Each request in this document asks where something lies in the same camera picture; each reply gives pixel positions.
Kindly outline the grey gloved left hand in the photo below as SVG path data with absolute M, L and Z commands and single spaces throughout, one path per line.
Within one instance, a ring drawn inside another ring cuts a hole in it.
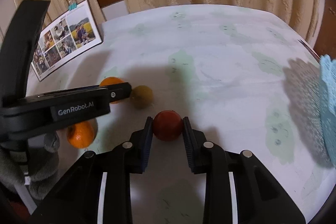
M 28 177 L 30 195 L 42 200 L 58 180 L 60 140 L 57 133 L 50 132 L 29 142 L 33 145 L 25 152 L 1 147 L 1 183 L 13 192 Z

